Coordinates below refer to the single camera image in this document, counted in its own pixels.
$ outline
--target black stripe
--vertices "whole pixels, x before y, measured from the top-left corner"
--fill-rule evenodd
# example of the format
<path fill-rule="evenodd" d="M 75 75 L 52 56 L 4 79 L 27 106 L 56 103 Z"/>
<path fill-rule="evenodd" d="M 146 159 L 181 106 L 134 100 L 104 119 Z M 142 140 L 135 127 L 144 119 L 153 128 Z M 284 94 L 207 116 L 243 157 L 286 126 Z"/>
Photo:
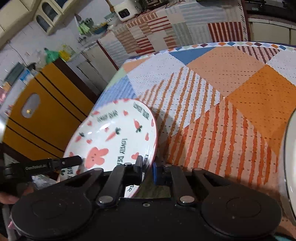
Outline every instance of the black stripe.
<path fill-rule="evenodd" d="M 25 129 L 27 132 L 29 132 L 30 134 L 32 134 L 33 136 L 39 138 L 40 140 L 44 141 L 45 143 L 47 143 L 48 145 L 51 145 L 52 147 L 58 149 L 59 151 L 61 151 L 62 153 L 64 153 L 64 151 L 62 149 L 59 149 L 58 147 L 54 146 L 53 144 L 50 144 L 49 142 L 47 142 L 46 140 L 42 139 L 41 137 L 35 135 L 33 132 L 29 131 L 28 129 L 26 129 L 25 127 L 23 127 L 22 125 L 20 125 L 19 123 L 17 123 L 16 121 L 14 121 L 12 118 L 9 117 L 10 120 L 12 120 L 14 123 L 16 123 L 17 125 L 19 125 L 21 128 Z"/>
<path fill-rule="evenodd" d="M 6 125 L 6 127 L 7 127 L 8 129 L 12 130 L 13 132 L 15 132 L 16 134 L 18 134 L 18 133 L 17 133 L 15 130 L 11 129 L 11 128 L 10 128 L 8 125 Z M 21 134 L 18 134 L 18 135 L 19 135 L 20 137 L 24 138 L 25 140 L 27 140 L 28 142 L 32 143 L 33 145 L 35 145 L 35 146 L 39 147 L 40 149 L 42 149 L 42 150 L 46 151 L 47 153 L 49 153 L 49 154 L 51 154 L 51 155 L 53 155 L 53 156 L 55 156 L 55 157 L 59 158 L 58 156 L 56 156 L 56 155 L 54 155 L 54 154 L 50 153 L 49 151 L 47 151 L 47 150 L 43 149 L 42 147 L 40 147 L 40 146 L 36 145 L 35 143 L 31 142 L 31 141 L 30 141 L 30 140 L 28 140 L 27 138 L 23 137 Z"/>
<path fill-rule="evenodd" d="M 51 96 L 52 96 L 52 98 L 54 98 L 61 106 L 63 106 L 75 119 L 77 119 L 80 123 L 82 122 L 81 120 L 79 120 L 75 115 L 73 115 L 72 114 L 72 112 L 71 111 L 69 111 L 61 102 L 59 102 L 57 99 L 56 99 L 56 97 L 54 97 L 53 95 L 52 95 L 52 93 L 50 93 L 49 91 L 48 91 L 48 89 L 46 89 L 40 82 L 39 82 L 39 80 L 36 78 L 36 77 L 34 77 L 34 79 L 48 92 L 48 94 L 50 94 Z"/>
<path fill-rule="evenodd" d="M 61 95 L 62 96 L 64 96 L 72 105 L 74 105 L 74 103 L 72 102 L 72 101 L 70 101 L 54 84 L 53 84 L 53 82 L 51 82 L 50 80 L 49 80 L 49 78 L 47 78 L 46 76 L 45 76 L 45 74 L 43 74 L 42 73 L 42 71 L 40 71 L 40 73 L 43 75 L 43 77 L 44 78 L 46 78 L 47 79 L 47 81 L 49 82 L 49 83 L 51 83 L 52 85 L 53 85 L 53 87 L 55 87 L 56 88 L 56 90 L 57 91 L 59 91 L 60 93 L 61 93 Z M 78 109 L 79 110 L 79 112 L 81 113 L 81 114 L 83 114 L 85 117 L 87 117 L 87 115 L 86 114 L 84 114 L 76 105 L 74 105 L 75 107 L 76 107 L 76 109 Z"/>

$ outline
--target white plate with pink rim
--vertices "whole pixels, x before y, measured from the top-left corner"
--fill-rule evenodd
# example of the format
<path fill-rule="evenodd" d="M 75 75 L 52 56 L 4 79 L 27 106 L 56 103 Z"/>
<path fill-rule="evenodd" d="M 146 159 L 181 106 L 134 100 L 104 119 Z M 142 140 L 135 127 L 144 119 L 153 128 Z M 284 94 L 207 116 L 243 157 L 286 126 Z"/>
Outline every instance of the white plate with pink rim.
<path fill-rule="evenodd" d="M 72 136 L 64 157 L 79 155 L 83 164 L 63 169 L 66 180 L 96 167 L 105 172 L 143 156 L 147 166 L 154 161 L 158 141 L 151 110 L 134 99 L 120 99 L 93 110 Z M 125 197 L 132 197 L 138 186 L 126 187 Z"/>

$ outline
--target black circular disc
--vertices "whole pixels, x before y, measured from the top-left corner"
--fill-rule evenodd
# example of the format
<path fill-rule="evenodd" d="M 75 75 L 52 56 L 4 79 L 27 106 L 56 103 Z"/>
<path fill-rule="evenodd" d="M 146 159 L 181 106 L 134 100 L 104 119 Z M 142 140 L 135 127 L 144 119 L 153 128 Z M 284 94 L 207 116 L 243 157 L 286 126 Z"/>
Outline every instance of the black circular disc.
<path fill-rule="evenodd" d="M 72 187 L 22 197 L 12 208 L 11 218 L 23 235 L 48 240 L 71 235 L 91 216 L 92 205 Z"/>
<path fill-rule="evenodd" d="M 281 221 L 281 208 L 274 199 L 238 185 L 214 187 L 201 214 L 219 233 L 242 239 L 268 235 Z"/>

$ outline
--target white kitchen appliance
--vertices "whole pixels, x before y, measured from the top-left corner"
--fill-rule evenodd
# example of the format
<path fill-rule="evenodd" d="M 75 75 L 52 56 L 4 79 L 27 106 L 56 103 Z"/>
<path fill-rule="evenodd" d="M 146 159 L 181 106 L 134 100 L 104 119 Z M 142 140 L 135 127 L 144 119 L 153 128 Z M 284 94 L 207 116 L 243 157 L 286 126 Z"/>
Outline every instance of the white kitchen appliance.
<path fill-rule="evenodd" d="M 136 14 L 141 13 L 141 5 L 135 0 L 125 0 L 114 6 L 114 10 L 119 19 L 124 22 L 133 18 Z"/>

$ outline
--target tablecloth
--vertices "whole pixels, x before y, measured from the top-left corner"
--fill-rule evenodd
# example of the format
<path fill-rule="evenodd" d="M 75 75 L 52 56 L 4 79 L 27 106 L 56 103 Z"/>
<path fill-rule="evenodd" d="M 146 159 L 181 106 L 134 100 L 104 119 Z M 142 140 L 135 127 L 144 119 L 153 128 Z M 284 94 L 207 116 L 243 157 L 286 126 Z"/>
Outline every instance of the tablecloth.
<path fill-rule="evenodd" d="M 127 60 L 94 109 L 137 98 L 155 115 L 157 155 L 279 200 L 281 139 L 296 106 L 296 48 L 261 42 L 177 47 Z M 296 236 L 283 217 L 281 228 Z"/>
<path fill-rule="evenodd" d="M 247 40 L 241 0 L 173 0 L 120 23 L 99 43 L 121 67 L 131 56 L 205 42 Z"/>

